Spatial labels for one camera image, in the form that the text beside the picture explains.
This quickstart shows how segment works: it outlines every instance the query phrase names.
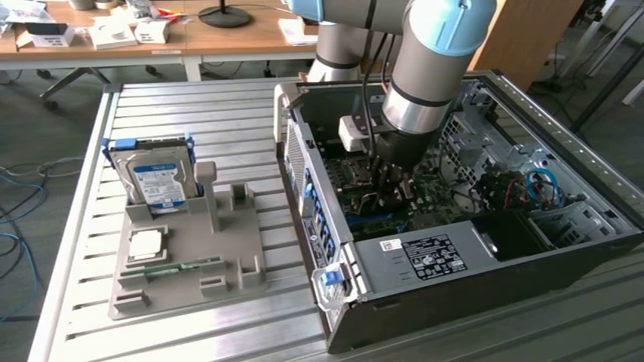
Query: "black lamp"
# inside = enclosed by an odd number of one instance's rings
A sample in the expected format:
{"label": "black lamp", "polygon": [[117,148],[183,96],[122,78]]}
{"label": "black lamp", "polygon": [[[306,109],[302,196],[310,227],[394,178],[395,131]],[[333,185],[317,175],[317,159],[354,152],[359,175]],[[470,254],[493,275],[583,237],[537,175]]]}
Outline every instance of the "black lamp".
{"label": "black lamp", "polygon": [[199,12],[199,18],[206,24],[218,28],[238,28],[253,20],[251,14],[227,6],[226,0],[221,0],[221,6],[203,9]]}

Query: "floor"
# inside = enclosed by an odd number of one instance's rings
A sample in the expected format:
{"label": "floor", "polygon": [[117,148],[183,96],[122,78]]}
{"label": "floor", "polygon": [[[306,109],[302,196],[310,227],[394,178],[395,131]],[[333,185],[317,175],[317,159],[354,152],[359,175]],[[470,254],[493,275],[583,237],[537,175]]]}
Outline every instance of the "floor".
{"label": "floor", "polygon": [[[567,54],[581,38],[583,29],[570,29],[559,46],[559,52]],[[603,84],[609,81],[619,66],[634,53],[634,48],[623,45],[618,53],[606,64],[598,77],[586,82],[586,90],[569,89],[555,97],[565,102],[573,92],[574,97],[567,103],[569,114],[575,118],[593,101]],[[239,63],[223,65],[211,64],[211,70],[223,76],[233,75]],[[235,78],[263,77],[263,62],[247,62],[242,65]],[[293,76],[306,71],[303,61],[283,61],[274,63],[274,73],[278,76]],[[143,83],[153,81],[186,81],[182,66],[159,66],[162,77],[150,75],[145,67],[106,69],[105,74],[114,82]],[[65,76],[67,71],[55,70],[57,78]],[[644,65],[641,64],[631,76],[623,82],[614,95],[595,114],[594,119],[585,128],[585,136],[590,144],[626,174],[634,183],[644,188],[644,172],[642,171],[642,158],[644,153],[644,125],[639,124],[644,115],[644,100],[638,100],[633,107],[625,106],[619,100],[644,77]],[[26,71],[14,84],[0,86],[0,109],[3,141],[0,142],[0,165],[10,166],[29,162],[43,163],[63,157],[85,154],[89,135],[93,129],[97,108],[101,100],[101,82],[86,75],[74,87],[65,89],[53,99],[61,103],[61,111],[50,112],[41,107],[38,94],[47,88],[54,80],[39,78],[35,71]],[[537,96],[543,105],[557,112],[559,106],[547,96]],[[565,120],[561,111],[558,117]],[[67,172],[79,167],[79,162],[62,165],[53,172]],[[17,172],[27,172],[31,168],[21,168]],[[39,183],[39,177],[21,177],[22,182]],[[51,276],[57,260],[57,251],[65,231],[69,208],[77,187],[77,176],[50,179],[47,181],[47,200],[42,207],[18,224],[31,245],[41,274],[47,281]],[[0,180],[0,206],[13,207],[33,192],[30,188],[17,188]],[[9,225],[0,224],[0,232],[10,232]],[[7,270],[9,257],[0,259],[0,269]],[[7,278],[0,280],[0,315],[5,315],[17,305],[21,305],[33,294],[31,270],[23,260],[17,270]],[[17,315],[37,316],[43,305],[45,292],[39,298]],[[7,362],[27,359],[34,338],[37,322],[13,322],[0,324],[0,360]]]}

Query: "hard drive label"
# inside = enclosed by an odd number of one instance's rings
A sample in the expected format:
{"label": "hard drive label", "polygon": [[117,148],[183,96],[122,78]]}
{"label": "hard drive label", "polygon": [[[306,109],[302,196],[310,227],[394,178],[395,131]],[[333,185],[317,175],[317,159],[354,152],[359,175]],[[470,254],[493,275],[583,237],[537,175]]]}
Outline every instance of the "hard drive label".
{"label": "hard drive label", "polygon": [[403,243],[417,276],[429,279],[467,270],[466,263],[446,234]]}
{"label": "hard drive label", "polygon": [[154,164],[134,168],[146,203],[158,209],[171,209],[186,202],[182,183],[175,179],[177,164]]}

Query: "white box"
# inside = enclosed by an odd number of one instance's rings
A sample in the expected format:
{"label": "white box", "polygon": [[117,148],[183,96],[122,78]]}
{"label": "white box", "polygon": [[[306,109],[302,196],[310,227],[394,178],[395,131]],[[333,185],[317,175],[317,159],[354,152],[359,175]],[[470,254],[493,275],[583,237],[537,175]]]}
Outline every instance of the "white box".
{"label": "white box", "polygon": [[38,33],[34,34],[30,32],[34,46],[39,48],[69,47],[73,45],[75,34],[77,31],[70,24],[41,24]]}
{"label": "white box", "polygon": [[97,50],[139,44],[133,29],[126,24],[95,25],[90,28],[90,36]]}
{"label": "white box", "polygon": [[167,20],[141,22],[134,30],[134,36],[143,44],[166,44],[170,28]]}

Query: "slotted metal surface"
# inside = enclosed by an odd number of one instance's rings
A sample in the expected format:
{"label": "slotted metal surface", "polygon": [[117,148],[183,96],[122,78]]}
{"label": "slotted metal surface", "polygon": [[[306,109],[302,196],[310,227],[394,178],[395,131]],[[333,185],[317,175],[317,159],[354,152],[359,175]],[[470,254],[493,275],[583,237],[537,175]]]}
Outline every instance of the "slotted metal surface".
{"label": "slotted metal surface", "polygon": [[644,360],[642,248],[567,290],[346,354],[326,353],[273,149],[273,89],[287,81],[297,79],[126,85],[105,96],[93,140],[193,133],[199,160],[221,168],[215,188],[246,181],[257,192],[269,291],[110,320],[126,194],[103,156],[89,153],[79,186],[87,196],[73,205],[83,213],[66,230],[65,239],[73,237],[53,278],[62,288],[47,296],[31,360]]}

